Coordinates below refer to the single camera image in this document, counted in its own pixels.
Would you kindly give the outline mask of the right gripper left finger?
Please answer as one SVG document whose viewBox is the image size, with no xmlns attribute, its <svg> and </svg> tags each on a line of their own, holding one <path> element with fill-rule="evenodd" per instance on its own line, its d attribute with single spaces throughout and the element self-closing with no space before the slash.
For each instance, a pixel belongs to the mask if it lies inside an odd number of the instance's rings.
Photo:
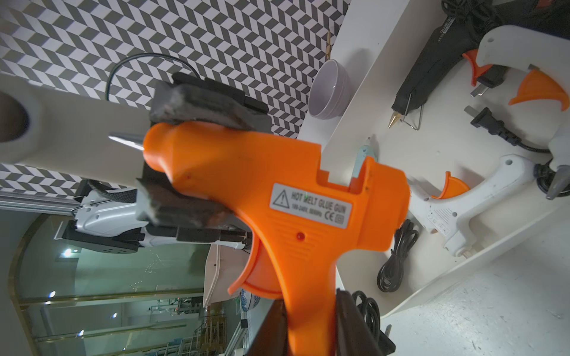
<svg viewBox="0 0 570 356">
<path fill-rule="evenodd" d="M 276 300 L 246 355 L 285 356 L 289 354 L 287 313 L 284 301 Z"/>
</svg>

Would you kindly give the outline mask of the white hot glue gun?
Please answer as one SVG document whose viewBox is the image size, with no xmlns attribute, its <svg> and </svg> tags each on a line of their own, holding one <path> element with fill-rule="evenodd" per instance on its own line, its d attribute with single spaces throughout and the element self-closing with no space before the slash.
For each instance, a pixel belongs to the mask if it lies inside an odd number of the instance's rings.
<svg viewBox="0 0 570 356">
<path fill-rule="evenodd" d="M 459 257 L 476 243 L 469 226 L 471 219 L 533 182 L 534 166 L 531 160 L 516 154 L 503 156 L 493 174 L 474 188 L 448 172 L 439 197 L 410 182 L 408 210 L 425 231 L 439 233 L 444 238 L 444 248 Z"/>
<path fill-rule="evenodd" d="M 514 25 L 503 25 L 483 37 L 476 63 L 526 71 L 517 95 L 509 104 L 556 100 L 569 112 L 569 40 Z M 562 121 L 548 144 L 549 166 L 555 174 L 546 193 L 548 200 L 562 195 L 569 185 L 569 119 Z"/>
</svg>

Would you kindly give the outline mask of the cream plastic storage box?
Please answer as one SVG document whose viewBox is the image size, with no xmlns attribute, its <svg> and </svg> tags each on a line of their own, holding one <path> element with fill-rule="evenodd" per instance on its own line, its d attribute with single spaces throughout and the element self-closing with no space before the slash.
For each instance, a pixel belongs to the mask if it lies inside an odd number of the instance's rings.
<svg viewBox="0 0 570 356">
<path fill-rule="evenodd" d="M 359 148 L 371 142 L 380 163 L 415 179 L 430 194 L 438 194 L 451 172 L 475 187 L 493 173 L 500 158 L 524 155 L 471 126 L 465 107 L 490 108 L 513 131 L 543 145 L 565 118 L 556 102 L 515 106 L 523 73 L 512 71 L 506 82 L 484 96 L 471 96 L 470 66 L 462 61 L 444 78 L 421 113 L 415 131 L 408 124 L 390 127 L 391 106 L 431 32 L 445 20 L 438 1 L 352 1 L 332 46 L 332 57 L 347 71 L 353 100 L 342 118 L 306 117 L 299 137 L 322 146 L 322 168 L 330 180 L 345 185 L 352 175 Z M 406 262 L 402 287 L 378 290 L 376 276 L 387 255 L 354 251 L 341 257 L 338 270 L 344 286 L 375 298 L 381 314 L 391 316 L 438 297 L 478 269 L 529 238 L 552 233 L 569 222 L 569 200 L 547 200 L 534 184 L 471 220 L 477 242 L 458 258 L 444 248 L 439 234 L 421 233 Z"/>
</svg>

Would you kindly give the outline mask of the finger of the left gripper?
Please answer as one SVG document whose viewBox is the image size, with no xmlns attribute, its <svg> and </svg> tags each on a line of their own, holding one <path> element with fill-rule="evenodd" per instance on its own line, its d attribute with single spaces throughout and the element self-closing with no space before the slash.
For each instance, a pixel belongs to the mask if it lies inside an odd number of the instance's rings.
<svg viewBox="0 0 570 356">
<path fill-rule="evenodd" d="M 267 104 L 222 82 L 181 72 L 156 84 L 149 117 L 154 124 L 200 121 L 262 133 L 273 127 Z"/>
<path fill-rule="evenodd" d="M 147 179 L 137 180 L 136 218 L 148 222 L 152 235 L 178 243 L 249 242 L 249 228 L 224 205 Z"/>
</svg>

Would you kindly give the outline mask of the orange hot glue gun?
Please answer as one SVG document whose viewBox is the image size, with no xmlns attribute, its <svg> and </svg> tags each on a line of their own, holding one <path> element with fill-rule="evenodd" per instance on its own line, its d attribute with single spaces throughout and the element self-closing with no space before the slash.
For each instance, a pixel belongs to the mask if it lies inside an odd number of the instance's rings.
<svg viewBox="0 0 570 356">
<path fill-rule="evenodd" d="M 219 202 L 248 225 L 252 251 L 233 288 L 284 300 L 292 355 L 335 354 L 337 261 L 390 248 L 411 198 L 401 170 L 367 158 L 336 185 L 315 143 L 197 121 L 111 139 L 141 150 L 178 193 Z"/>
</svg>

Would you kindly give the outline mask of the light blue hot glue gun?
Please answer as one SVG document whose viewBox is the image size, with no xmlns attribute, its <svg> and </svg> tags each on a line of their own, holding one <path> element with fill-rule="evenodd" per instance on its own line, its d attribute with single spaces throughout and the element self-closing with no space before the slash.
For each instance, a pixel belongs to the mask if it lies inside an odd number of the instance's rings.
<svg viewBox="0 0 570 356">
<path fill-rule="evenodd" d="M 377 162 L 379 158 L 379 147 L 374 136 L 369 136 L 364 145 L 359 148 L 353 166 L 352 178 L 357 178 L 360 175 L 362 166 L 368 157 L 372 157 L 375 162 Z"/>
</svg>

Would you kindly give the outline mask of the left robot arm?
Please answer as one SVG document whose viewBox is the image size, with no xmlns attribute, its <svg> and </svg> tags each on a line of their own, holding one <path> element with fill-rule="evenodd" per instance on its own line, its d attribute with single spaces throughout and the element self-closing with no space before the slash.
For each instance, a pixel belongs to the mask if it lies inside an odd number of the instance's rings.
<svg viewBox="0 0 570 356">
<path fill-rule="evenodd" d="M 137 149 L 157 123 L 188 121 L 268 133 L 267 104 L 215 80 L 176 73 L 149 110 L 1 76 L 1 161 L 77 174 L 78 208 L 60 239 L 105 253 L 185 244 L 247 250 L 252 231 L 218 203 L 184 197 Z"/>
</svg>

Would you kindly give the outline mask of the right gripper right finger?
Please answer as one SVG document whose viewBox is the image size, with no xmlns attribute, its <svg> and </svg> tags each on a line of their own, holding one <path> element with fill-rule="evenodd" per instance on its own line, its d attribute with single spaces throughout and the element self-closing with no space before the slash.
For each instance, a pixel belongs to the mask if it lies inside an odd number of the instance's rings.
<svg viewBox="0 0 570 356">
<path fill-rule="evenodd" d="M 338 356 L 383 355 L 349 292 L 335 294 L 336 352 Z"/>
</svg>

